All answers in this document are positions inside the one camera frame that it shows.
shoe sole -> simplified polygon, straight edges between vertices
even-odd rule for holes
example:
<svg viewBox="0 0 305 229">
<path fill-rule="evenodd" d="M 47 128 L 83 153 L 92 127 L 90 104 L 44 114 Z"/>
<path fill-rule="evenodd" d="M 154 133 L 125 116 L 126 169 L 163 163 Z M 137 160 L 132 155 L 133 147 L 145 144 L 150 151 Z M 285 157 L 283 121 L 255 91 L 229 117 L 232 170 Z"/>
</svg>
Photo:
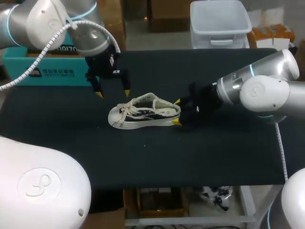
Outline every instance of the shoe sole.
<svg viewBox="0 0 305 229">
<path fill-rule="evenodd" d="M 157 120 L 149 120 L 149 121 L 139 121 L 139 122 L 125 122 L 125 121 L 119 121 L 115 122 L 112 119 L 112 114 L 117 113 L 116 107 L 114 107 L 108 115 L 108 123 L 117 129 L 121 130 L 133 130 L 138 129 L 145 126 L 171 126 L 174 125 L 172 120 L 178 118 L 179 116 L 172 117 L 172 118 L 164 118 L 164 119 L 157 119 Z"/>
</svg>

black and white sneaker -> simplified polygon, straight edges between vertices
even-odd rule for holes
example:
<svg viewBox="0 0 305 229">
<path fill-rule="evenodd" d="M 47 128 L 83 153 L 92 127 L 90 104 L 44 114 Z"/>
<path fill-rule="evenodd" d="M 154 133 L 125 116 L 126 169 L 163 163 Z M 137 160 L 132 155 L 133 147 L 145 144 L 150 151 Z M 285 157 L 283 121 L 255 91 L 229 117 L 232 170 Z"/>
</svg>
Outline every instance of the black and white sneaker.
<svg viewBox="0 0 305 229">
<path fill-rule="evenodd" d="M 108 122 L 118 129 L 132 130 L 144 126 L 170 126 L 179 118 L 180 106 L 147 93 L 126 104 L 118 104 L 108 115 Z"/>
</svg>

teal box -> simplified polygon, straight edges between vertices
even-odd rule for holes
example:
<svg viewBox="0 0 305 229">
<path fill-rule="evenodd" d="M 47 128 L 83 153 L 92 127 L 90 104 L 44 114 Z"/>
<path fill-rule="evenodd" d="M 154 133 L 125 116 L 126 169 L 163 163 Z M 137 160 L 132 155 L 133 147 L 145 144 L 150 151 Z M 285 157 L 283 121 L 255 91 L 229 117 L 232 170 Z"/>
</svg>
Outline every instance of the teal box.
<svg viewBox="0 0 305 229">
<path fill-rule="evenodd" d="M 64 44 L 71 45 L 66 36 Z M 27 48 L 7 48 L 2 60 L 12 80 L 23 74 L 36 60 L 26 57 Z M 88 65 L 84 58 L 44 57 L 38 67 L 18 85 L 20 86 L 90 86 L 86 80 Z"/>
</svg>

white plastic bin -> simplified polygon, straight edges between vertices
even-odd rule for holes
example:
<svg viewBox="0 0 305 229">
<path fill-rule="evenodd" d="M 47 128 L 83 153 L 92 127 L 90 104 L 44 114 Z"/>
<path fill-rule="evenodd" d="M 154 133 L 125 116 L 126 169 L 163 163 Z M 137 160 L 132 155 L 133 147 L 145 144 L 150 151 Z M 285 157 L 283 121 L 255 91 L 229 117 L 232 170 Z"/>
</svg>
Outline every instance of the white plastic bin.
<svg viewBox="0 0 305 229">
<path fill-rule="evenodd" d="M 238 0 L 192 2 L 190 28 L 194 49 L 243 48 L 252 30 L 248 13 Z"/>
</svg>

shoelace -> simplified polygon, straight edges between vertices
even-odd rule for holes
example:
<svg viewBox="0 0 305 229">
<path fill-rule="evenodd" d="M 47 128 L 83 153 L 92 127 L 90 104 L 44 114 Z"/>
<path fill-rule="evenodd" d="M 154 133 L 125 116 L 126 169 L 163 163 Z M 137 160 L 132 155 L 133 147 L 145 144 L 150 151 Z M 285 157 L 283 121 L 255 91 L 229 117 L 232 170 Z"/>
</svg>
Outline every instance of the shoelace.
<svg viewBox="0 0 305 229">
<path fill-rule="evenodd" d="M 136 115 L 136 114 L 140 113 L 133 106 L 133 101 L 134 101 L 134 99 L 130 100 L 126 104 L 118 104 L 117 105 L 117 108 L 119 108 L 121 111 L 123 111 L 123 116 L 119 120 L 117 120 L 114 124 L 120 122 L 121 120 L 123 120 L 123 122 L 124 122 L 127 115 Z"/>
</svg>

